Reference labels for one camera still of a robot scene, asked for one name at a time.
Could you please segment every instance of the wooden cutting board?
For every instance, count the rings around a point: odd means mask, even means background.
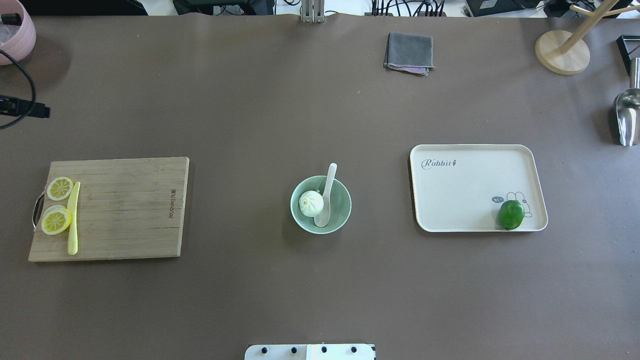
[[[189,158],[52,162],[46,185],[59,176],[81,182],[78,252],[67,254],[68,229],[47,235],[40,219],[29,261],[180,256],[188,174]],[[44,199],[43,210],[68,201]]]

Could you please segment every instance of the lime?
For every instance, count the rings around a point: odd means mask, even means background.
[[[66,199],[71,193],[71,189],[74,187],[74,182],[66,176],[61,176],[53,179],[47,187],[47,196],[51,200]]]
[[[47,235],[60,234],[71,224],[71,212],[62,205],[54,205],[42,214],[42,231]]]
[[[503,228],[513,230],[522,224],[523,219],[524,207],[520,201],[508,200],[502,203],[498,211],[498,221]]]

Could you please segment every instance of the pink bowl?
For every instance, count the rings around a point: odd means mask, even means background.
[[[16,61],[20,61],[33,50],[36,44],[36,29],[33,27],[33,21],[18,0],[0,0],[0,13],[19,13],[22,17],[22,26],[18,32],[0,46],[0,49],[6,51]],[[7,64],[11,64],[9,59],[0,55],[0,65]]]

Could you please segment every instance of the cutting board handle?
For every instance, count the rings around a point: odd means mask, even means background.
[[[42,208],[44,207],[44,191],[40,194],[36,203],[33,205],[33,230],[36,231],[36,225],[42,216]]]

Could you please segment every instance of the black cable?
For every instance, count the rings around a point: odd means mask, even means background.
[[[428,2],[428,0],[422,0],[422,2],[420,3],[420,6],[418,6],[418,8],[415,9],[415,12],[413,13],[413,16],[420,16],[420,10],[422,9],[422,5],[426,5],[427,6],[427,9],[425,10],[425,13],[429,9],[429,7],[431,7],[431,3]]]
[[[426,13],[424,14],[424,16],[435,16],[438,13],[438,7],[440,5],[438,5],[438,3],[436,2],[436,0],[431,0],[432,3],[436,4],[435,6],[432,6],[432,10],[429,11],[429,15],[427,15]]]
[[[36,86],[33,83],[33,79],[31,79],[31,76],[29,76],[27,71],[24,70],[24,68],[22,68],[22,66],[20,66],[20,64],[18,64],[18,62],[15,61],[15,59],[12,58],[11,55],[7,54],[4,50],[0,50],[0,54],[4,55],[4,57],[8,58],[9,61],[11,61],[15,66],[17,66],[18,69],[20,69],[20,71],[22,71],[22,73],[27,77],[27,80],[29,80],[29,85],[31,85],[31,105],[29,105],[29,108],[27,109],[27,112],[25,112],[24,114],[22,114],[19,117],[17,117],[17,119],[15,119],[14,121],[11,121],[8,124],[0,126],[0,130],[3,130],[3,129],[6,129],[7,127],[12,127],[12,126],[16,125],[18,122],[20,122],[20,120],[22,120],[25,117],[29,116],[29,114],[31,113],[31,110],[33,110],[33,107],[36,104]]]
[[[536,9],[539,9],[539,8],[544,8],[544,7],[547,5],[547,4],[545,3],[545,4],[542,4],[542,5],[537,6],[537,7],[535,7],[535,8],[528,8],[528,7],[524,6],[523,4],[520,4],[520,3],[518,2],[518,0],[511,0],[511,1],[512,1],[514,4],[518,5],[519,7],[523,8],[524,10],[536,10]]]
[[[235,16],[240,16],[240,15],[244,15],[244,13],[242,12],[242,9],[240,9],[240,13],[232,13],[229,10],[227,10],[227,8],[225,7],[225,13],[230,14],[230,15],[235,15]]]
[[[140,8],[140,9],[142,9],[142,10],[145,10],[145,7],[144,7],[141,3],[139,3],[139,2],[137,2],[137,1],[135,1],[135,0],[126,0],[126,1],[127,1],[129,4],[132,4],[133,6],[135,6],[135,7],[137,7],[137,8]]]
[[[385,9],[385,15],[389,15],[389,8],[392,8],[392,7],[397,5],[397,4],[391,5],[391,1],[393,1],[393,0],[389,0],[387,2],[387,7]],[[407,0],[407,1],[403,0],[403,3],[406,4],[407,6],[409,6],[409,3],[421,3],[421,2],[423,2],[423,0]],[[411,14],[411,9],[409,9],[409,16],[415,16],[415,14],[413,14],[413,15]]]
[[[596,11],[596,4],[589,0],[578,0],[577,3],[582,3],[587,6],[587,10],[592,12]]]

